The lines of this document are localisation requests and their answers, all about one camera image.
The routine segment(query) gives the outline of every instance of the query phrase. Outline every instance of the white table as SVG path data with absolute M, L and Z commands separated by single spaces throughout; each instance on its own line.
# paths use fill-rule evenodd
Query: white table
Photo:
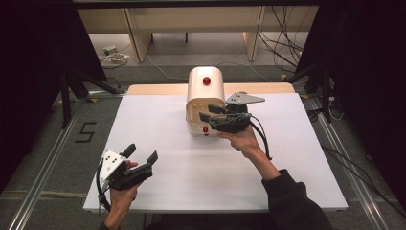
M 265 129 L 276 167 L 288 169 L 295 180 L 303 181 L 308 196 L 324 210 L 348 208 L 299 96 L 257 96 L 265 102 L 249 104 L 248 109 Z M 122 99 L 105 149 L 121 152 L 134 143 L 137 150 L 130 159 L 140 165 L 155 150 L 159 155 L 153 176 L 139 188 L 131 211 L 267 212 L 259 173 L 228 140 L 189 135 L 186 100 L 186 95 L 127 95 Z M 95 180 L 83 208 L 99 210 Z

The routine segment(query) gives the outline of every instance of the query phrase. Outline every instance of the hand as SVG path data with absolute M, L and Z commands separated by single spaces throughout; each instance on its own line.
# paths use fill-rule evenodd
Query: hand
M 138 166 L 137 162 L 125 161 L 128 169 Z M 141 185 L 135 185 L 131 189 L 118 191 L 113 188 L 110 189 L 111 209 L 104 222 L 104 225 L 109 229 L 118 229 L 120 224 L 128 214 L 131 202 L 137 196 L 137 189 Z
M 274 179 L 281 175 L 260 148 L 251 126 L 238 133 L 218 132 L 217 136 L 230 140 L 231 146 L 240 150 L 254 164 L 263 179 Z

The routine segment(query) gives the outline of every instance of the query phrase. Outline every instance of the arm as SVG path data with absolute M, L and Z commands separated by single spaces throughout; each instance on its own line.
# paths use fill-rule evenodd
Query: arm
M 126 161 L 125 163 L 129 169 L 138 165 L 138 163 L 130 161 Z M 113 188 L 110 189 L 111 208 L 107 218 L 99 228 L 100 230 L 112 230 L 120 228 L 120 224 L 128 214 L 131 202 L 137 196 L 137 189 L 140 185 L 141 184 L 138 184 L 131 189 L 122 191 L 117 191 Z
M 307 197 L 305 184 L 297 183 L 286 170 L 278 171 L 260 148 L 254 130 L 248 126 L 239 133 L 218 132 L 241 150 L 262 176 L 268 193 L 268 208 L 272 220 L 281 229 L 332 229 L 323 210 Z

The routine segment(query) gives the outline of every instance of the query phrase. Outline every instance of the white power adapter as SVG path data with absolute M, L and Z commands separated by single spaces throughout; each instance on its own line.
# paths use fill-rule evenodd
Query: white power adapter
M 106 46 L 106 47 L 102 48 L 102 50 L 104 51 L 104 54 L 107 56 L 117 53 L 117 48 L 114 45 Z

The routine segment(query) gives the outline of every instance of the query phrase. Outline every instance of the beige container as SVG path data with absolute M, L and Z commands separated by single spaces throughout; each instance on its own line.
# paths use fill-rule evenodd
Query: beige container
M 186 121 L 192 136 L 215 136 L 210 125 L 200 121 L 199 112 L 209 112 L 208 105 L 225 106 L 224 85 L 221 71 L 213 66 L 195 67 L 189 74 Z

